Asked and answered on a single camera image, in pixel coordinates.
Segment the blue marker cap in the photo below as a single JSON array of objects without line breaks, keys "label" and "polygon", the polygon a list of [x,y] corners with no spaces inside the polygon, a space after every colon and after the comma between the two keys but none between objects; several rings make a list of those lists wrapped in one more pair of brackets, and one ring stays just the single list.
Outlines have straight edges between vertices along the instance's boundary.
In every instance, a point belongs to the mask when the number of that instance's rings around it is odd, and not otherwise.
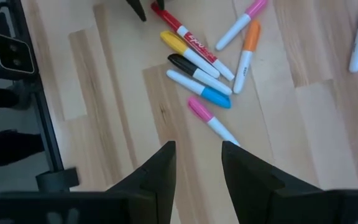
[{"label": "blue marker cap", "polygon": [[205,87],[205,89],[201,93],[201,96],[218,106],[221,106],[226,109],[231,108],[230,98],[216,91],[215,89],[212,89],[210,87]]}]

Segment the orange marker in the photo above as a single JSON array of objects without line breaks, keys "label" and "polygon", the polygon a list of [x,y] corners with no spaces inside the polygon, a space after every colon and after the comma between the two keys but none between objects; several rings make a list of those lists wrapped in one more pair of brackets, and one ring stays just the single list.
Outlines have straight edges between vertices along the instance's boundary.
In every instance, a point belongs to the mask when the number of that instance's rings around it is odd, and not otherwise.
[{"label": "orange marker", "polygon": [[236,81],[234,82],[233,92],[239,94],[246,82],[249,65],[251,64],[252,54],[256,50],[260,35],[260,23],[257,20],[251,22],[247,33],[244,48],[242,49],[239,68],[237,70]]}]

